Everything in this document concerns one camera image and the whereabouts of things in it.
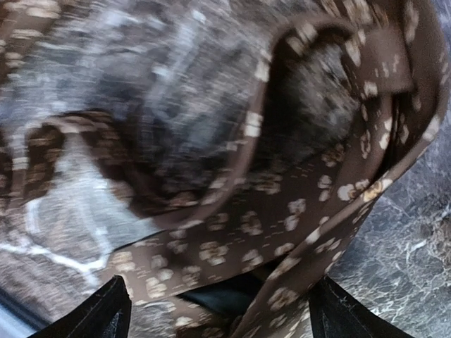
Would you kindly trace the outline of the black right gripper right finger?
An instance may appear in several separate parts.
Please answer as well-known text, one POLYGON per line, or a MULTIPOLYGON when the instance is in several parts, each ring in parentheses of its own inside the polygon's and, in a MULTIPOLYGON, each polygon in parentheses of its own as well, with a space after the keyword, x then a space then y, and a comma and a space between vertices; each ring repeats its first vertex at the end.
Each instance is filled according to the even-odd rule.
POLYGON ((373 314, 328 276, 309 292, 312 334, 320 338, 408 338, 410 335, 373 314))

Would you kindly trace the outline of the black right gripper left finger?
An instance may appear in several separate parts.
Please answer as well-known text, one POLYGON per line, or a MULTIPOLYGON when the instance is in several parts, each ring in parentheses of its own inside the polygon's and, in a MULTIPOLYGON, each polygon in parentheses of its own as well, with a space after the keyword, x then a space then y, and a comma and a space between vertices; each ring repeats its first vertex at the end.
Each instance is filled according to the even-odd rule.
POLYGON ((35 333, 37 338, 127 337, 132 302, 120 275, 113 276, 76 309, 35 333))

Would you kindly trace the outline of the brown floral tie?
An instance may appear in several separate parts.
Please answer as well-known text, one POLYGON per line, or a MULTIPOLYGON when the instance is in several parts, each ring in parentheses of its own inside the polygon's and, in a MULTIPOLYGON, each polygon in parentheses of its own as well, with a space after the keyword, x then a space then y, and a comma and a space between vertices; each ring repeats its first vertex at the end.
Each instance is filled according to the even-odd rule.
POLYGON ((1 288, 132 337, 303 337, 448 106, 434 1, 2 1, 1 288))

